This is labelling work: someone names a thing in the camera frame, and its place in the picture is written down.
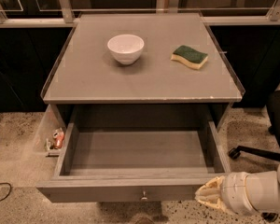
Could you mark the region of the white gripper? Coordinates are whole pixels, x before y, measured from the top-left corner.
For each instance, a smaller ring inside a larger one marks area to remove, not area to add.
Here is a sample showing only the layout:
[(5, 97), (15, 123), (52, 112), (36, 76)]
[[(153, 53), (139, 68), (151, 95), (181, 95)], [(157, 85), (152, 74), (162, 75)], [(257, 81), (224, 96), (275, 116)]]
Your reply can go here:
[(231, 173), (225, 177), (217, 176), (198, 188), (195, 200), (207, 207), (241, 216), (257, 213), (248, 199), (245, 181), (248, 173)]

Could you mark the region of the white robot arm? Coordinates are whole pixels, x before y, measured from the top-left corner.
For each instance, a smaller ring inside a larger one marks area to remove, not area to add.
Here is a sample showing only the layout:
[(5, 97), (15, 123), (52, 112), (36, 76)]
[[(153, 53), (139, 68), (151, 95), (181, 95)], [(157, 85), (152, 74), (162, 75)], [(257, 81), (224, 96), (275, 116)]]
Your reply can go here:
[(232, 215), (280, 215), (280, 163), (276, 171), (217, 176), (197, 189), (195, 200)]

